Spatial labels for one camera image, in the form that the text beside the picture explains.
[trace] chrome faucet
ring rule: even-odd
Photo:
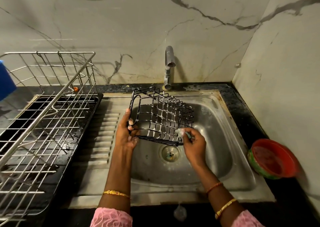
[[[174,59],[174,49],[167,46],[165,49],[165,71],[164,71],[164,88],[171,89],[171,68],[176,66]]]

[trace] gold bangle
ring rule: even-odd
[[[127,197],[127,198],[130,199],[130,196],[128,196],[127,194],[121,193],[121,192],[119,192],[119,191],[114,191],[114,190],[104,191],[102,194],[110,194],[110,195],[123,196],[123,197]]]
[[[215,187],[217,187],[217,186],[220,186],[220,185],[223,185],[223,183],[222,183],[221,181],[219,181],[218,183],[214,184],[212,187],[209,188],[209,190],[207,190],[207,194],[209,194],[209,192],[210,192],[213,188],[215,188]]]
[[[237,201],[237,199],[231,199],[229,202],[226,203],[226,205],[224,205],[216,214],[215,214],[215,218],[218,219],[221,215],[221,213],[223,212],[223,210],[225,210],[227,207],[229,207],[233,202]]]

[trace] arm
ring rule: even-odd
[[[131,161],[134,147],[138,143],[138,130],[127,126],[130,117],[130,109],[126,109],[115,135],[115,146],[112,154],[108,178],[106,180],[107,190],[114,190],[130,196],[131,186]],[[113,208],[130,213],[130,199],[123,196],[103,194],[98,207]]]
[[[204,189],[209,190],[214,184],[219,182],[219,179],[209,169],[206,164],[206,141],[205,138],[193,128],[184,128],[185,132],[189,132],[194,139],[190,142],[188,136],[183,134],[183,147],[186,157],[194,168],[195,172],[201,180]],[[214,212],[219,211],[227,202],[233,199],[230,192],[223,186],[219,185],[213,188],[208,198]],[[220,223],[222,227],[232,226],[234,220],[244,211],[244,208],[237,202],[233,202],[220,215]]]

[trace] hand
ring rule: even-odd
[[[206,165],[206,140],[201,135],[201,133],[193,128],[182,128],[183,132],[183,147],[187,159],[190,161],[191,165],[194,167],[196,165],[205,166]],[[188,135],[191,134],[194,139],[190,142]]]
[[[127,108],[115,134],[115,146],[128,147],[133,150],[138,143],[139,138],[136,136],[139,135],[139,130],[134,130],[135,127],[131,126],[134,122],[132,119],[129,120],[129,117],[130,109]]]

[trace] woman's right hand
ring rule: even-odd
[[[192,167],[206,166],[206,140],[201,133],[193,128],[182,128],[183,132],[183,147],[187,159]],[[188,132],[194,138],[189,140]]]

